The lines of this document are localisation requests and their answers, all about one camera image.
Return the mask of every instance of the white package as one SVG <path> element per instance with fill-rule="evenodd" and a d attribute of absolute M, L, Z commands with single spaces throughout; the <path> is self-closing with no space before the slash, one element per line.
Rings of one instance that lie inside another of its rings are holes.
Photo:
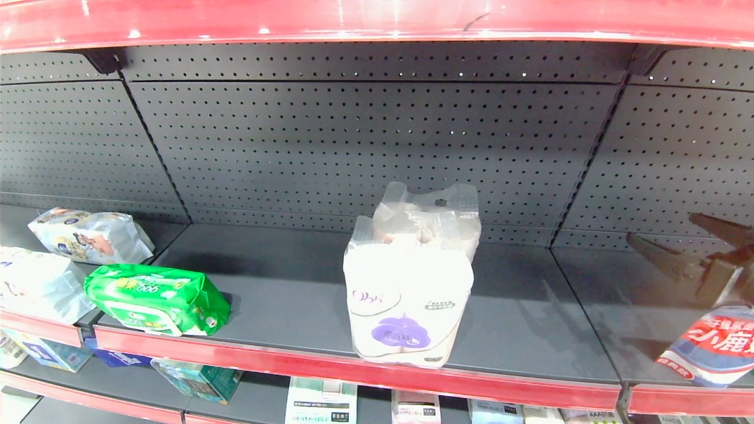
<path fill-rule="evenodd" d="M 131 215 L 116 212 L 55 207 L 29 223 L 29 229 L 50 252 L 76 262 L 141 263 L 155 249 Z"/>
<path fill-rule="evenodd" d="M 374 218 L 357 218 L 343 259 L 356 353 L 442 367 L 474 283 L 480 232 L 473 186 L 412 195 L 390 183 Z"/>
<path fill-rule="evenodd" d="M 393 424 L 440 424 L 440 396 L 393 390 Z"/>
<path fill-rule="evenodd" d="M 0 247 L 0 307 L 63 324 L 94 309 L 70 259 L 19 247 Z"/>

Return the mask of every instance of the tissue package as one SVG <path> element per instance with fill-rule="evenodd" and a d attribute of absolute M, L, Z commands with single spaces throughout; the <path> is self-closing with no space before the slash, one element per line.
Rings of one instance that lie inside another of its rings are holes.
<path fill-rule="evenodd" d="M 100 349 L 97 346 L 97 339 L 93 337 L 84 338 L 84 346 L 87 347 L 94 356 L 98 357 L 108 367 L 130 367 L 139 365 L 142 367 L 151 367 L 149 356 L 134 355 L 130 353 L 113 352 L 111 350 Z"/>
<path fill-rule="evenodd" d="M 201 272 L 148 265 L 104 265 L 86 294 L 124 326 L 172 336 L 206 336 L 228 320 L 230 305 Z"/>
<path fill-rule="evenodd" d="M 448 361 L 480 231 L 473 186 L 411 195 L 388 185 L 374 218 L 357 218 L 343 259 L 359 356 L 433 368 Z"/>
<path fill-rule="evenodd" d="M 241 370 L 170 359 L 152 359 L 152 366 L 184 395 L 224 405 L 231 400 L 244 374 Z"/>
<path fill-rule="evenodd" d="M 141 263 L 155 246 L 131 215 L 55 207 L 29 223 L 52 253 L 76 262 Z"/>
<path fill-rule="evenodd" d="M 290 377 L 285 424 L 356 423 L 357 386 L 333 380 Z"/>
<path fill-rule="evenodd" d="M 0 246 L 0 307 L 9 312 L 74 324 L 94 309 L 83 280 L 70 259 Z"/>
<path fill-rule="evenodd" d="M 0 368 L 16 367 L 26 359 L 26 352 L 8 335 L 0 331 Z"/>
<path fill-rule="evenodd" d="M 471 424 L 523 424 L 521 405 L 469 399 Z"/>
<path fill-rule="evenodd" d="M 3 330 L 17 345 L 38 363 L 59 370 L 78 372 L 91 357 L 91 352 L 45 340 L 20 331 Z"/>
<path fill-rule="evenodd" d="M 440 397 L 393 390 L 393 424 L 440 424 Z"/>
<path fill-rule="evenodd" d="M 698 386 L 726 387 L 754 369 L 754 309 L 714 309 L 656 362 Z"/>

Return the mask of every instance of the blue package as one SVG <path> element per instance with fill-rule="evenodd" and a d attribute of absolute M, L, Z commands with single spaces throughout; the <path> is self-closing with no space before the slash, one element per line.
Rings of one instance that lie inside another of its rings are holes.
<path fill-rule="evenodd" d="M 695 385 L 728 386 L 754 369 L 754 309 L 714 309 L 686 330 L 656 362 Z"/>
<path fill-rule="evenodd" d="M 108 367 L 131 367 L 138 365 L 141 367 L 152 367 L 149 362 L 152 360 L 149 356 L 133 355 L 130 353 L 113 352 L 110 350 L 100 349 L 97 346 L 97 339 L 84 339 L 84 346 L 94 353 Z"/>

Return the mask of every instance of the perforated metal panel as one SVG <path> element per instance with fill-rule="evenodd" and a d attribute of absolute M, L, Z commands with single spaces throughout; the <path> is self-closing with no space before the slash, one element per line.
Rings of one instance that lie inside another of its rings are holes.
<path fill-rule="evenodd" d="M 754 94 L 630 86 L 564 228 L 708 237 L 691 212 L 752 225 L 752 134 Z"/>
<path fill-rule="evenodd" d="M 419 192 L 462 182 L 479 190 L 484 223 L 550 229 L 617 90 L 567 84 L 132 85 L 188 207 L 354 217 L 371 215 L 393 180 Z"/>
<path fill-rule="evenodd" d="M 632 84 L 754 91 L 754 51 L 688 48 L 669 51 L 648 76 Z"/>
<path fill-rule="evenodd" d="M 119 81 L 6 85 L 0 105 L 0 192 L 179 205 Z"/>
<path fill-rule="evenodd" d="M 617 83 L 633 45 L 596 42 L 252 43 L 129 48 L 129 80 Z"/>
<path fill-rule="evenodd" d="M 80 54 L 23 53 L 0 56 L 0 84 L 98 79 L 118 79 L 118 74 L 97 73 Z"/>

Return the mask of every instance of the shelf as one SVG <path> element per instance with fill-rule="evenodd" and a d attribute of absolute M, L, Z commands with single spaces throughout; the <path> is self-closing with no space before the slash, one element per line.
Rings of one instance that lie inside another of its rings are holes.
<path fill-rule="evenodd" d="M 77 373 L 40 365 L 27 358 L 0 370 L 0 383 L 49 398 L 108 412 L 182 424 L 189 401 L 157 371 L 144 367 L 110 368 L 90 358 Z"/>
<path fill-rule="evenodd" d="M 42 398 L 21 421 L 21 424 L 149 424 L 154 421 L 133 418 L 77 404 Z"/>
<path fill-rule="evenodd" d="M 22 247 L 37 252 L 48 251 L 29 230 L 26 224 L 38 217 L 44 210 L 33 207 L 10 206 L 0 204 L 0 245 L 10 247 Z M 150 263 L 159 255 L 186 226 L 170 223 L 154 223 L 139 221 L 144 231 L 155 244 L 155 255 L 146 262 Z M 88 263 L 76 263 L 85 273 L 90 273 L 97 265 Z M 82 341 L 81 329 L 91 332 L 92 323 L 101 316 L 102 311 L 94 309 L 81 317 L 76 324 L 66 325 L 58 322 L 21 315 L 13 312 L 0 312 L 0 320 L 3 326 L 24 333 L 34 334 L 47 340 L 64 343 L 71 346 L 80 346 Z"/>
<path fill-rule="evenodd" d="M 288 377 L 245 373 L 227 405 L 192 399 L 186 407 L 186 424 L 284 424 Z M 359 386 L 358 424 L 385 424 L 391 421 L 390 389 Z M 443 422 L 470 423 L 466 399 L 440 396 Z"/>
<path fill-rule="evenodd" d="M 0 49 L 243 41 L 603 40 L 751 48 L 747 2 L 39 0 L 0 3 Z"/>
<path fill-rule="evenodd" d="M 746 416 L 754 376 L 731 389 L 694 387 L 654 360 L 706 312 L 692 287 L 674 284 L 637 253 L 553 249 L 558 264 L 610 355 L 632 386 L 630 413 Z"/>
<path fill-rule="evenodd" d="M 349 234 L 190 226 L 156 265 L 206 272 L 231 297 L 211 337 L 149 335 L 104 315 L 106 349 L 288 376 L 521 404 L 612 410 L 618 378 L 549 251 L 481 244 L 449 363 L 439 370 L 359 359 L 342 257 Z"/>

